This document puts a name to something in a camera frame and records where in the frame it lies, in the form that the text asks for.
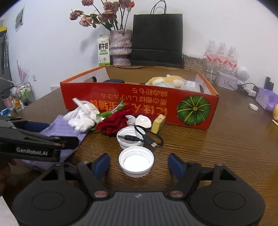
green pumpkin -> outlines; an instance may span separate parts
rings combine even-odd
[[[177,106],[177,116],[187,126],[200,125],[208,118],[209,101],[200,95],[189,96]]]

white wall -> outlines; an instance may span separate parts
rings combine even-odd
[[[135,0],[133,14],[149,13],[158,0]],[[183,52],[204,54],[209,39],[236,46],[239,65],[247,67],[249,82],[263,86],[266,76],[278,93],[278,18],[257,0],[166,0],[168,13],[183,13]],[[95,0],[101,10],[101,1]],[[24,25],[15,32],[17,13],[25,5]],[[8,27],[9,60],[13,79],[18,82],[16,60],[30,70],[30,82],[37,98],[50,86],[98,65],[96,40],[107,30],[99,25],[84,28],[70,21],[71,9],[90,14],[78,0],[21,0],[4,16]],[[32,80],[36,74],[37,81]]]

human hand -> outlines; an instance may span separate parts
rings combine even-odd
[[[16,160],[11,159],[8,161],[11,165],[16,166]],[[10,165],[7,163],[7,166],[4,169],[0,169],[0,196],[6,187],[6,180],[9,179],[11,173]]]

black paper bag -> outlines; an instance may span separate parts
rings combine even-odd
[[[183,68],[182,43],[182,14],[166,14],[166,3],[164,14],[134,15],[132,65]]]

bag handle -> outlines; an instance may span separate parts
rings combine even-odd
[[[154,13],[155,13],[155,7],[156,7],[156,5],[157,5],[158,3],[160,3],[160,2],[164,2],[164,3],[165,3],[165,7],[164,7],[164,14],[166,14],[166,11],[167,11],[167,5],[166,5],[165,0],[160,0],[160,1],[158,1],[158,2],[154,5],[154,7],[152,8],[152,10],[151,10],[151,14],[154,14]]]

